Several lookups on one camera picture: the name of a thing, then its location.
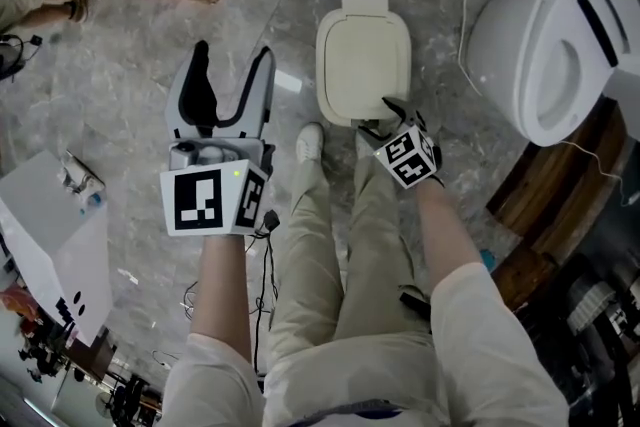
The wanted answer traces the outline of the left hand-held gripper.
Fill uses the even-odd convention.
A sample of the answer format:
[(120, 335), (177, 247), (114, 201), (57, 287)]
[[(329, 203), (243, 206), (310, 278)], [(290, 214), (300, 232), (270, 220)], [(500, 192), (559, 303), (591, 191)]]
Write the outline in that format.
[(272, 172), (275, 147), (261, 136), (268, 119), (276, 70), (263, 47), (246, 77), (238, 108), (218, 121), (217, 99), (208, 79), (209, 45), (189, 51), (172, 82), (165, 119), (175, 142), (169, 169), (160, 174), (166, 229), (170, 236), (249, 235)]

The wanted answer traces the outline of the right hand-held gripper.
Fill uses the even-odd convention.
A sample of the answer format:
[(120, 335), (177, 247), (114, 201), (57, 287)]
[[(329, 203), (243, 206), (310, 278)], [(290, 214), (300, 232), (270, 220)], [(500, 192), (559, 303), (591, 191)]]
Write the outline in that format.
[(383, 97), (382, 101), (402, 123), (387, 120), (378, 126), (360, 124), (358, 135), (366, 140), (387, 140), (374, 156), (404, 189), (428, 178), (436, 179), (442, 152), (427, 133), (420, 112), (406, 100)]

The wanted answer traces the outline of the person's left forearm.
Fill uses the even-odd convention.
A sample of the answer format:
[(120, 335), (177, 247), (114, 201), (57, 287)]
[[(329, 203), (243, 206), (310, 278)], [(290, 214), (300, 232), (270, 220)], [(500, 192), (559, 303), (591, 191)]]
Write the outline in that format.
[(190, 332), (225, 343), (251, 362), (244, 238), (204, 238)]

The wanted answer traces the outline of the person's right forearm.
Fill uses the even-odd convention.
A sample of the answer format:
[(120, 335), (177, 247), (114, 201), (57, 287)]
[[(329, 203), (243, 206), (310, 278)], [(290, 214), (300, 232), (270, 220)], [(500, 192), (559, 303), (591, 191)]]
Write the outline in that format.
[(426, 179), (415, 191), (424, 259), (431, 288), (435, 289), (458, 268), (483, 262), (443, 185)]

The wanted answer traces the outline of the person's white left shoe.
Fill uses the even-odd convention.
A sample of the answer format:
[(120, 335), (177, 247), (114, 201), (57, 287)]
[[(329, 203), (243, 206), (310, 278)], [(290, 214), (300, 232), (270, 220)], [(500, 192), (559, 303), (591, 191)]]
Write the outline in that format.
[(296, 159), (299, 164), (320, 161), (324, 148), (324, 130), (321, 124), (310, 122), (300, 131), (296, 140)]

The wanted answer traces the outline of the beige trousers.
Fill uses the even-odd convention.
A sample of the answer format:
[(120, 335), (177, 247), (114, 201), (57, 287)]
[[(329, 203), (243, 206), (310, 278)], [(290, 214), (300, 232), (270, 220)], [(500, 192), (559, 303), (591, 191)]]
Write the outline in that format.
[(373, 157), (357, 162), (354, 184), (348, 262), (340, 267), (321, 164), (298, 166), (286, 249), (276, 261), (264, 427), (365, 405), (404, 409), (410, 425), (441, 417), (427, 323), (400, 300), (417, 286), (394, 184)]

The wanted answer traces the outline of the white patterned bag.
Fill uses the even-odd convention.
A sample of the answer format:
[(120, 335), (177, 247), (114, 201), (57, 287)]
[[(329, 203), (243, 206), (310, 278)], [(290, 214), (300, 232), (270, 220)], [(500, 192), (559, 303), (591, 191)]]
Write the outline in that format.
[(80, 204), (93, 193), (100, 193), (105, 201), (105, 183), (69, 150), (62, 155), (60, 165), (59, 181)]

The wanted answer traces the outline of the blue-cap water bottle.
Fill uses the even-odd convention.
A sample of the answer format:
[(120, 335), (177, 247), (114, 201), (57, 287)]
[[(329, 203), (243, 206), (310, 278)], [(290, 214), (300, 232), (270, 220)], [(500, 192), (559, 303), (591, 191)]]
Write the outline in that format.
[(105, 201), (100, 193), (93, 193), (84, 198), (81, 202), (80, 213), (83, 216), (89, 216), (97, 209), (102, 208)]

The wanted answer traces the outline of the white smart toilet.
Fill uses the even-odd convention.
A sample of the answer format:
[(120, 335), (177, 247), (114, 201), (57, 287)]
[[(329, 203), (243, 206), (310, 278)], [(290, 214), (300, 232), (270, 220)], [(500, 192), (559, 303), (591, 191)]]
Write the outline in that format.
[(566, 139), (602, 96), (640, 142), (640, 0), (490, 0), (466, 66), (479, 93), (538, 146)]

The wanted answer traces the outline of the brown wooden platform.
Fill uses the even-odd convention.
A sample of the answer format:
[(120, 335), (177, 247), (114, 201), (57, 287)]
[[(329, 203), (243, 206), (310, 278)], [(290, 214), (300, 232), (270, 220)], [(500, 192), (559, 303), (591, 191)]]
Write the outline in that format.
[(493, 272), (507, 307), (528, 302), (571, 252), (569, 241), (603, 189), (615, 185), (614, 166), (627, 132), (616, 101), (601, 98), (566, 143), (530, 143), (487, 203), (520, 242)]

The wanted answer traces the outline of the white box with black print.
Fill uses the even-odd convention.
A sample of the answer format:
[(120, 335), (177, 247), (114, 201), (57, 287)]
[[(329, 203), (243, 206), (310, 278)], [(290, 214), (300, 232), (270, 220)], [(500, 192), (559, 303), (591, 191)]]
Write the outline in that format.
[(0, 232), (39, 306), (91, 345), (113, 305), (106, 189), (105, 205), (83, 216), (60, 160), (42, 151), (0, 178)]

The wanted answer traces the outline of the white blue-print shirt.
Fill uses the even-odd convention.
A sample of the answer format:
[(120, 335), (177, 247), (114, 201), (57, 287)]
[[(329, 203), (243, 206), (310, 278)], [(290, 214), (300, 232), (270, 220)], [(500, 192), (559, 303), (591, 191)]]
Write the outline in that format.
[(568, 427), (566, 399), (486, 268), (431, 299), (427, 333), (341, 339), (279, 360), (263, 383), (228, 345), (192, 335), (158, 427)]

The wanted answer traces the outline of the black ribbed basket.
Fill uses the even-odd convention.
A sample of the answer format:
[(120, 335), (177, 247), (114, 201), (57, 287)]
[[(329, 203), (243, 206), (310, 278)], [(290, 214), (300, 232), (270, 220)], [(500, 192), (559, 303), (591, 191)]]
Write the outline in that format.
[(617, 335), (621, 335), (628, 326), (628, 315), (623, 310), (619, 295), (589, 267), (572, 282), (566, 301), (566, 322), (574, 336), (592, 326), (602, 314), (613, 325)]

